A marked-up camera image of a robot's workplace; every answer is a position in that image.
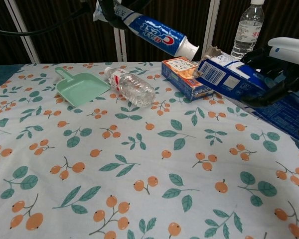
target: clear plastic bottle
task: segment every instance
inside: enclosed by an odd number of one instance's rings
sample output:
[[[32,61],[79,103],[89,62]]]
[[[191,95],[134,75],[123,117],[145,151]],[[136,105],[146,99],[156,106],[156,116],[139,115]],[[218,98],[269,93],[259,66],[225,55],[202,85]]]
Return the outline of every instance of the clear plastic bottle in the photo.
[[[121,92],[134,105],[147,107],[153,104],[156,95],[155,90],[140,77],[121,68],[113,69],[111,67],[105,69],[105,74],[109,78],[111,86]]]
[[[251,5],[240,17],[234,47],[231,56],[241,59],[247,52],[253,51],[264,22],[262,5],[265,0],[251,0]]]

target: toothpaste box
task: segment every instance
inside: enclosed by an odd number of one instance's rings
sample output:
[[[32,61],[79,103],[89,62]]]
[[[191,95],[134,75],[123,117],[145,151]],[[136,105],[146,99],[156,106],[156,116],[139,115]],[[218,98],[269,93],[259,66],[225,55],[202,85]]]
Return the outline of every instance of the toothpaste box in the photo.
[[[185,57],[164,60],[161,72],[189,100],[194,101],[213,94],[213,90],[204,86],[193,77],[196,66]]]
[[[226,53],[210,52],[208,50],[199,63],[195,74],[198,73],[200,77],[196,79],[299,141],[299,95],[291,93],[267,107],[248,107],[241,103],[240,98],[244,95],[252,98],[261,96],[269,89],[265,83],[268,78],[264,79],[256,70]]]

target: packaging box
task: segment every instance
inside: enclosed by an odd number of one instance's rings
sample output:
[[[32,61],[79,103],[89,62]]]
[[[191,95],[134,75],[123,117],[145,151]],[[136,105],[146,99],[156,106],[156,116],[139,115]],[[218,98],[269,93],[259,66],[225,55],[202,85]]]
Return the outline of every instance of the packaging box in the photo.
[[[164,60],[161,72],[189,100],[194,101],[213,94],[213,90],[193,78],[196,66],[185,57]]]
[[[214,53],[202,58],[197,67],[196,74],[200,75],[197,80],[223,94],[250,114],[299,140],[299,95],[291,93],[267,107],[248,107],[241,103],[240,98],[244,95],[252,98],[261,96],[269,89],[265,83],[266,79],[230,55],[223,52]]]

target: dustpan handle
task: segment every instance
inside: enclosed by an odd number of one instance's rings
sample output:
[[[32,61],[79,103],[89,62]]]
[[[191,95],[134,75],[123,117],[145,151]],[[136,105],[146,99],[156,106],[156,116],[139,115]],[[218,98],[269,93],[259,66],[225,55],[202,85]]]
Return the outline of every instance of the dustpan handle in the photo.
[[[66,79],[68,82],[74,80],[73,76],[61,67],[56,67],[55,72],[62,78]]]

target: curtain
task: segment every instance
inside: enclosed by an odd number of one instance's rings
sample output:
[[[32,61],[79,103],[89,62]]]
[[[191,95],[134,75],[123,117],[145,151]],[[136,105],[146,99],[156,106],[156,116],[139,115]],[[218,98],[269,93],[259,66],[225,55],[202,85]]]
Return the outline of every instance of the curtain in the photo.
[[[213,38],[213,46],[231,53],[241,14],[249,0],[221,0]],[[299,0],[265,0],[265,21],[255,49],[279,36],[299,39]]]
[[[3,0],[0,0],[0,30],[16,31]],[[0,65],[29,62],[30,59],[20,37],[0,35]]]
[[[31,37],[42,63],[117,61],[113,28],[93,22],[96,0],[89,1],[90,14]],[[45,28],[77,11],[79,0],[16,0],[28,31]]]
[[[140,13],[187,35],[200,46],[194,60],[201,58],[210,0],[152,0]],[[136,36],[125,32],[128,61],[162,61],[172,56]]]

